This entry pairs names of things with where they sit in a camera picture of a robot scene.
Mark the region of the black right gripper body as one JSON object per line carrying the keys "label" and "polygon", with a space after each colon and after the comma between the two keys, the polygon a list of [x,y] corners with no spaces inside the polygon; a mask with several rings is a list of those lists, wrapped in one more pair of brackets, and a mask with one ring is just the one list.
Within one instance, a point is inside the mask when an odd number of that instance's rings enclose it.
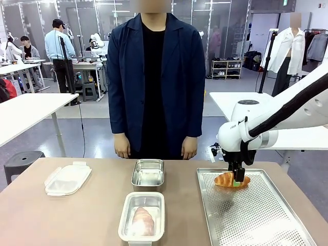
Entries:
{"label": "black right gripper body", "polygon": [[244,157],[241,152],[228,152],[226,150],[223,150],[222,156],[223,156],[224,161],[226,163],[228,163],[228,166],[229,166],[229,162],[234,162],[235,169],[242,168],[242,162],[243,162]]}

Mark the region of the person's left hand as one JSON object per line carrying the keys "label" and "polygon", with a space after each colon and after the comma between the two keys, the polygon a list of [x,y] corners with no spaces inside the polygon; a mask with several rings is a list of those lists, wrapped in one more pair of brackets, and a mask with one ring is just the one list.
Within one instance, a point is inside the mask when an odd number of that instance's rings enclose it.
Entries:
{"label": "person's left hand", "polygon": [[197,137],[186,137],[182,143],[181,156],[183,160],[189,160],[197,154]]}

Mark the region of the person's right hand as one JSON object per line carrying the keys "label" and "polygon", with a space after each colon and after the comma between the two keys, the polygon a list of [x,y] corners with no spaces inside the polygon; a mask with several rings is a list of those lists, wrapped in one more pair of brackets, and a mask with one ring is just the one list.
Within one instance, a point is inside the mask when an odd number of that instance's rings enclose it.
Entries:
{"label": "person's right hand", "polygon": [[120,158],[128,159],[130,157],[130,142],[124,133],[114,134],[114,150]]}

